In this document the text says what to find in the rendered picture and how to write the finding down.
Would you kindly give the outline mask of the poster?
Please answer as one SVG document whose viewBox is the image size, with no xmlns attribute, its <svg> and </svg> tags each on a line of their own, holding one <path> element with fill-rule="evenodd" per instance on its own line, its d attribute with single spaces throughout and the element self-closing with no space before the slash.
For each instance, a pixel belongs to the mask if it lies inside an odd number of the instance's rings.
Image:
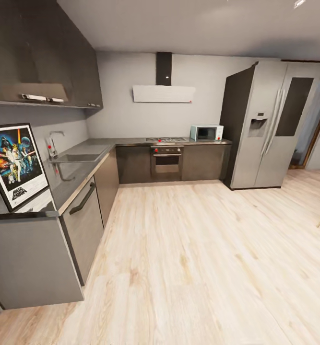
<svg viewBox="0 0 320 345">
<path fill-rule="evenodd" d="M 31 125 L 0 125 L 0 194 L 9 212 L 49 186 Z"/>
</svg>

